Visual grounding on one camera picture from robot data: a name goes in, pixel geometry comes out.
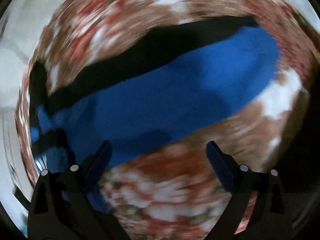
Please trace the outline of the blue and black sweater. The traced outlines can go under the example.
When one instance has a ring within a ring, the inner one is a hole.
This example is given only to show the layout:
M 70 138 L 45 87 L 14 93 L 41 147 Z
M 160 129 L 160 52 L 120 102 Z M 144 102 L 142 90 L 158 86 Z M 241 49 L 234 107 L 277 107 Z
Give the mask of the blue and black sweater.
M 184 182 L 195 154 L 153 156 L 191 133 L 227 119 L 274 78 L 279 49 L 250 17 L 216 17 L 151 29 L 123 53 L 85 67 L 75 80 L 47 93 L 47 71 L 30 74 L 32 153 L 52 173 L 77 170 L 108 141 L 108 168 L 151 157 L 156 205 L 186 207 Z

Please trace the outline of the floral brown white blanket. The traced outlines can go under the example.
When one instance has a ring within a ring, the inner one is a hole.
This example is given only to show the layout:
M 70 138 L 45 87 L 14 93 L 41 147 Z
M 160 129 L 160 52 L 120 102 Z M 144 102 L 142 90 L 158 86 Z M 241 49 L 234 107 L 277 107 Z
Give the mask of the floral brown white blanket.
M 15 111 L 30 239 L 291 239 L 319 201 L 308 0 L 65 0 Z

